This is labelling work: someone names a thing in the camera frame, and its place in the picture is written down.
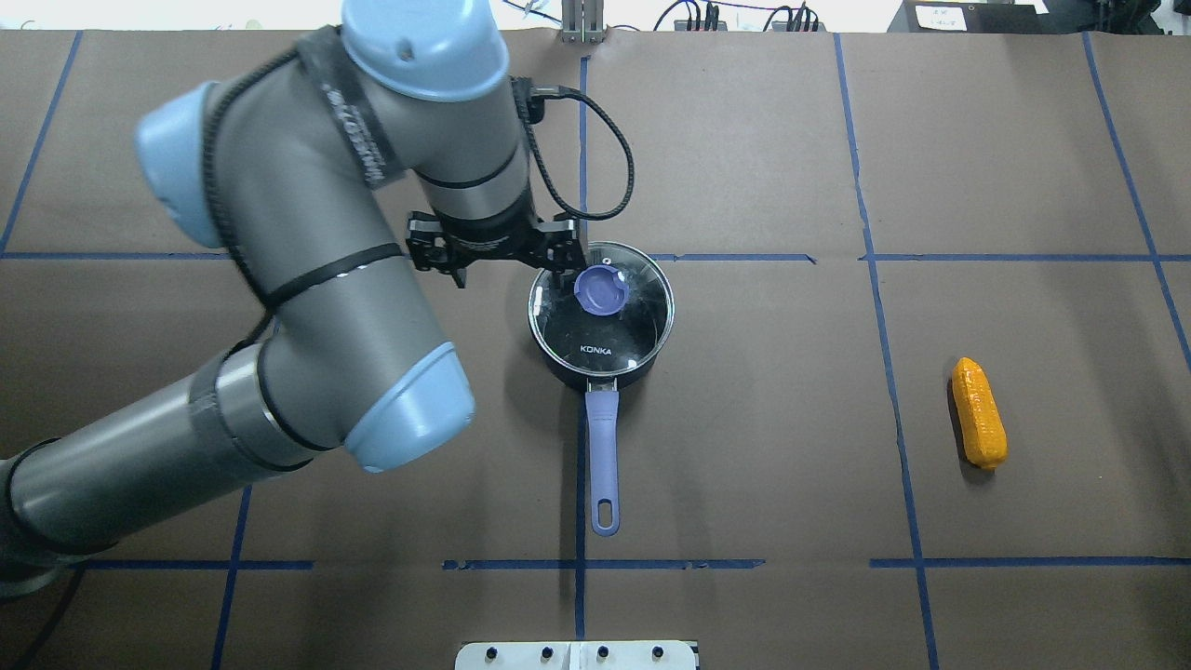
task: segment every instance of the gray robot arm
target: gray robot arm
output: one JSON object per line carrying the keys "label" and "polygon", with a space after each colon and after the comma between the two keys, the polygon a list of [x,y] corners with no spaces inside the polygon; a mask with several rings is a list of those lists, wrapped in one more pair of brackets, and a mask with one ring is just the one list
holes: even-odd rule
{"label": "gray robot arm", "polygon": [[[343,18],[303,57],[205,84],[143,123],[154,192],[194,239],[229,248],[280,327],[0,462],[0,597],[323,451],[344,445],[379,472],[462,431],[474,401],[411,264],[460,283],[475,258],[584,267],[576,227],[534,211],[487,4],[347,0]],[[372,195],[406,169],[434,208],[411,221],[417,263]]]}

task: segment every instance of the pan handle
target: pan handle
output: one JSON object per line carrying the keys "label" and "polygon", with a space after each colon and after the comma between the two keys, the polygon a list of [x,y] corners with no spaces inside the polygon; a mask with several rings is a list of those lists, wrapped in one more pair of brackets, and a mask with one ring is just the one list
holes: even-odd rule
{"label": "pan handle", "polygon": [[621,495],[616,474],[616,414],[621,393],[615,388],[590,390],[586,402],[592,531],[606,538],[621,530]]}

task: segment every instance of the white label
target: white label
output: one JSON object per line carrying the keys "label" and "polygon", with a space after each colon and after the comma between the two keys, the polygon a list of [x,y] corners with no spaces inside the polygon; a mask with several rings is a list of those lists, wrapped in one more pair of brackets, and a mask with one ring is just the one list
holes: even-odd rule
{"label": "white label", "polygon": [[964,20],[962,7],[928,7],[915,5],[913,11],[918,14],[918,25],[930,30],[961,30],[967,32],[967,23]]}

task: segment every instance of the purple lid knob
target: purple lid knob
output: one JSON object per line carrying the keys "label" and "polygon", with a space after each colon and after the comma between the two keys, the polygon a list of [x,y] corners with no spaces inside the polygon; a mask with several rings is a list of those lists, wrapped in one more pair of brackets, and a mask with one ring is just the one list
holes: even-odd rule
{"label": "purple lid knob", "polygon": [[610,264],[593,264],[575,277],[575,296],[587,313],[612,315],[629,301],[629,284]]}

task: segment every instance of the handle hole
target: handle hole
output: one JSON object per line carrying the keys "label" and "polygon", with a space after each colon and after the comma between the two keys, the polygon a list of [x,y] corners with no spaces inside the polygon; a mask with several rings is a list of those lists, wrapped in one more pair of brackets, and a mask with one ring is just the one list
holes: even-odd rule
{"label": "handle hole", "polygon": [[599,502],[599,527],[612,527],[612,501],[604,499]]}

